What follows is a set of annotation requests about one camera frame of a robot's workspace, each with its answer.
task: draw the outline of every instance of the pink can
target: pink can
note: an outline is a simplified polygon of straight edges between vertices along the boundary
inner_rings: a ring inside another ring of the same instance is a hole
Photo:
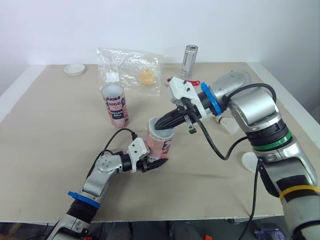
[[[112,125],[117,129],[126,127],[129,117],[124,88],[118,84],[109,84],[101,89],[101,93]]]
[[[151,117],[148,122],[146,143],[150,148],[150,153],[147,156],[149,162],[169,157],[169,149],[175,134],[174,128],[156,130],[155,124],[159,119],[160,117]]]

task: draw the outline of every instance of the black cable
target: black cable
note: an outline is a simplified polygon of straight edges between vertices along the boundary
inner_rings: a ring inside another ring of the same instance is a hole
[[[37,236],[29,237],[29,238],[28,238],[28,239],[26,239],[26,240],[37,239],[37,238],[39,238],[39,237],[44,236],[44,235],[45,235],[45,232],[46,232],[46,231],[47,231],[47,229],[48,229],[48,226],[49,226],[49,223],[47,223],[47,224],[46,224],[45,229],[44,229],[44,231],[43,231],[41,234],[39,234],[39,235],[37,235]]]
[[[231,92],[228,96],[224,97],[224,99],[223,99],[224,106],[225,107],[228,106],[231,97],[233,97],[235,94],[237,94],[237,93],[239,93],[239,92],[241,92],[243,90],[250,89],[250,88],[256,88],[256,87],[263,87],[263,88],[268,89],[272,94],[272,99],[273,99],[274,103],[277,102],[277,94],[276,94],[276,91],[273,89],[272,86],[270,86],[268,84],[265,84],[265,83],[254,83],[254,84],[250,84],[250,85],[246,85],[246,86],[240,87],[240,88],[234,90],[233,92]]]
[[[103,149],[103,154],[105,154],[105,151],[107,151],[107,148],[109,147],[111,141],[115,138],[115,136],[116,136],[118,133],[120,133],[121,131],[124,131],[124,130],[129,131],[129,132],[131,133],[132,137],[134,137],[134,135],[136,134],[134,131],[132,131],[132,130],[129,129],[129,128],[121,128],[121,129],[119,129],[118,131],[116,131],[116,132],[112,135],[112,137],[109,139],[109,141],[108,141],[107,144],[105,145],[105,147],[104,147],[104,149]]]
[[[90,170],[89,170],[86,178],[88,178],[89,175],[91,174],[92,170],[93,170],[94,167],[95,167],[95,164],[96,164],[98,158],[100,158],[101,156],[103,156],[103,155],[105,154],[105,152],[109,152],[110,154],[114,155],[114,153],[113,153],[112,151],[110,151],[109,149],[107,149],[107,148],[109,147],[111,141],[115,138],[115,136],[116,136],[118,133],[120,133],[121,131],[124,131],[124,130],[126,130],[126,131],[128,131],[128,132],[131,133],[131,135],[132,135],[132,140],[134,140],[134,139],[136,139],[136,138],[138,137],[138,135],[137,135],[134,131],[132,131],[131,129],[129,129],[129,128],[121,128],[121,129],[119,129],[118,131],[116,131],[116,132],[112,135],[112,137],[109,139],[109,141],[108,141],[107,144],[105,145],[104,149],[98,154],[98,156],[96,156],[96,158],[95,158],[95,160],[94,160],[94,162],[93,162],[93,165],[91,166],[91,168],[90,168]]]
[[[115,155],[111,150],[107,149],[106,152],[110,153],[111,155]]]
[[[255,174],[254,174],[253,202],[252,202],[251,215],[250,215],[249,221],[246,223],[246,226],[245,226],[244,230],[242,231],[238,240],[241,240],[244,237],[244,235],[246,234],[246,231],[248,230],[248,227],[250,226],[252,219],[254,218],[254,215],[255,215],[256,199],[257,199],[258,172],[259,172],[259,161],[256,163]]]
[[[216,147],[216,145],[214,144],[214,142],[212,141],[206,127],[204,126],[204,124],[202,123],[202,121],[198,118],[198,116],[194,113],[194,112],[190,112],[189,113],[191,115],[191,117],[199,124],[206,140],[208,141],[209,145],[211,146],[211,148],[213,149],[213,151],[218,155],[219,158],[221,158],[222,160],[228,160],[228,158],[230,157],[230,154],[232,152],[232,150],[235,148],[235,146],[242,142],[243,140],[247,139],[247,136],[244,136],[240,139],[238,139],[237,141],[235,141],[231,147],[229,148],[228,152],[226,153],[225,156],[222,155],[222,153],[218,150],[218,148]]]

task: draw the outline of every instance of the green ring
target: green ring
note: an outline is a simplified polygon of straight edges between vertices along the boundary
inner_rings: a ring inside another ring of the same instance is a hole
[[[273,148],[276,148],[282,144],[285,144],[287,141],[290,140],[290,138],[292,137],[292,133],[290,131],[288,131],[286,133],[286,135],[279,139],[278,141],[275,141],[275,142],[272,142],[272,143],[269,143],[267,145],[262,145],[262,146],[253,146],[253,148],[255,150],[258,150],[258,151],[261,151],[261,150],[268,150],[268,149],[273,149]]]

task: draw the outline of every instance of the yellow strap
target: yellow strap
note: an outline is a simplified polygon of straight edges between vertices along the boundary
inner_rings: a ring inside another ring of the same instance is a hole
[[[297,185],[297,186],[291,186],[289,188],[287,188],[286,190],[284,190],[283,192],[281,192],[279,198],[280,200],[282,201],[282,199],[284,199],[285,195],[289,194],[289,193],[292,193],[294,191],[297,191],[297,190],[304,190],[304,189],[307,189],[307,190],[313,190],[313,191],[316,191],[316,192],[319,192],[320,193],[320,189],[315,187],[315,186],[311,186],[311,185]]]

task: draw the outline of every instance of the yellow ball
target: yellow ball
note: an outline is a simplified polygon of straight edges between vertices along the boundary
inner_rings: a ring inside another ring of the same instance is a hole
[[[144,85],[150,86],[156,82],[156,76],[148,69],[140,73],[140,80]]]

